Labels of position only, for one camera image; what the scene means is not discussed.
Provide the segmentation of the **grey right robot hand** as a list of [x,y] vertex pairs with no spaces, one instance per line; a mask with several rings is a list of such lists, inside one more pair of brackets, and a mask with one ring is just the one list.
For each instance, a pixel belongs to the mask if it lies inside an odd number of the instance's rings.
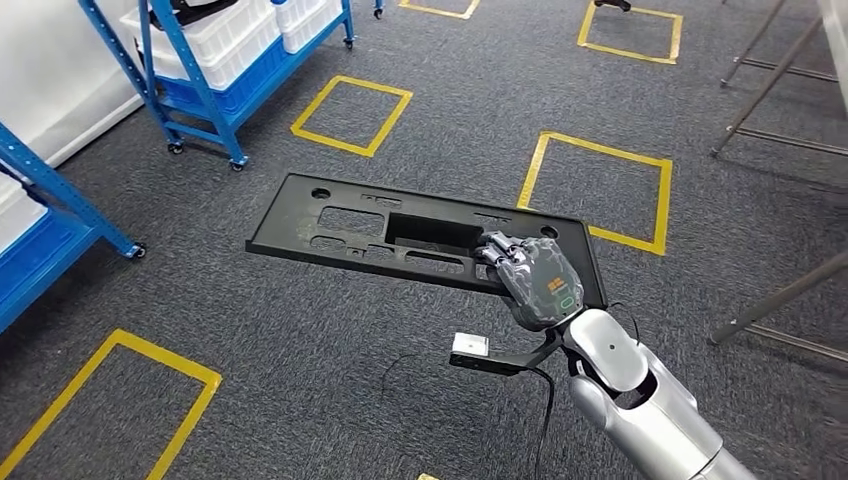
[[540,332],[583,310],[582,281],[555,240],[489,231],[475,255],[486,264],[487,277],[505,286],[504,302],[522,328]]

